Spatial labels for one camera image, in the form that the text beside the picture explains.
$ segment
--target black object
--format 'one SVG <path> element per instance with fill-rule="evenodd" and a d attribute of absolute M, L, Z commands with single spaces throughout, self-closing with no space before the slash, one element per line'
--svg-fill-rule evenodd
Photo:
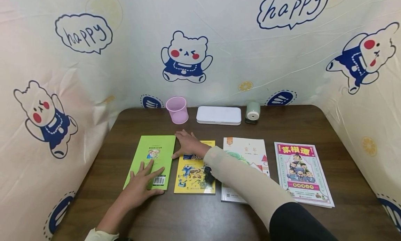
<path fill-rule="evenodd" d="M 209 185 L 212 185 L 214 180 L 216 180 L 212 175 L 212 169 L 206 166 L 204 173 L 205 173 L 205 182 L 208 183 Z"/>
<path fill-rule="evenodd" d="M 249 119 L 245 118 L 245 123 L 257 124 L 258 121 L 257 120 L 249 120 Z"/>
<path fill-rule="evenodd" d="M 270 239 L 309 241 L 338 241 L 304 207 L 296 202 L 288 202 L 278 207 L 270 220 Z"/>

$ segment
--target yellow book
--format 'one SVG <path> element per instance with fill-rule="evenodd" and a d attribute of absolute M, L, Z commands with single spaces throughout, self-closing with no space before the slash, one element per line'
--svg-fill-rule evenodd
<path fill-rule="evenodd" d="M 215 146 L 214 140 L 201 142 L 211 147 Z M 180 156 L 177 178 L 174 185 L 174 193 L 216 193 L 216 181 L 213 181 L 212 184 L 208 184 L 205 181 L 205 166 L 203 165 L 203 159 L 200 159 L 196 155 Z"/>

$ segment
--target book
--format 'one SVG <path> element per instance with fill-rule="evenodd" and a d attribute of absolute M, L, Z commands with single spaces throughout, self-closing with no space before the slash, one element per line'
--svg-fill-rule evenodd
<path fill-rule="evenodd" d="M 274 142 L 280 185 L 295 201 L 334 207 L 316 147 Z"/>
<path fill-rule="evenodd" d="M 223 149 L 229 155 L 270 177 L 263 139 L 224 138 Z M 221 200 L 246 204 L 246 201 L 238 193 L 224 184 L 221 186 Z"/>
<path fill-rule="evenodd" d="M 145 162 L 145 167 L 150 160 L 154 160 L 151 172 L 164 167 L 163 172 L 155 177 L 148 184 L 148 189 L 167 190 L 168 179 L 171 169 L 171 156 L 174 151 L 175 136 L 141 136 L 129 170 L 137 174 L 141 161 Z M 130 175 L 128 173 L 123 189 L 128 185 Z"/>
<path fill-rule="evenodd" d="M 215 145 L 214 140 L 201 142 L 211 147 Z M 216 181 L 212 184 L 207 183 L 205 175 L 203 159 L 196 155 L 180 156 L 174 193 L 215 194 Z"/>

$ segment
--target fabric backdrop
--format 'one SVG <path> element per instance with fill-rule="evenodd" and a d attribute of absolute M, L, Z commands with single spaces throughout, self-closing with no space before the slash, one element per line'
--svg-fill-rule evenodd
<path fill-rule="evenodd" d="M 50 240 L 118 113 L 176 95 L 318 106 L 401 231 L 400 3 L 0 0 L 0 233 Z"/>

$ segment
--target blue circle print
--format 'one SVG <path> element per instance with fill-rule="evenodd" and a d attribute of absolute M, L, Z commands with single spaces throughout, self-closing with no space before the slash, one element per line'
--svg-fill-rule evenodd
<path fill-rule="evenodd" d="M 64 217 L 64 214 L 69 206 L 71 204 L 71 201 L 73 201 L 72 196 L 67 196 L 65 199 L 61 200 L 61 202 L 56 206 L 54 211 L 52 212 L 50 219 L 49 219 L 49 231 L 51 234 L 54 234 L 57 226 L 60 224 L 61 220 Z"/>
<path fill-rule="evenodd" d="M 267 102 L 266 105 L 287 105 L 296 98 L 296 93 L 289 90 L 283 90 L 274 94 Z"/>
<path fill-rule="evenodd" d="M 161 108 L 162 102 L 155 97 L 144 95 L 142 96 L 143 108 Z"/>
<path fill-rule="evenodd" d="M 382 204 L 382 206 L 385 208 L 387 214 L 390 216 L 397 230 L 401 232 L 401 209 L 387 199 L 378 198 L 378 200 L 380 204 Z"/>

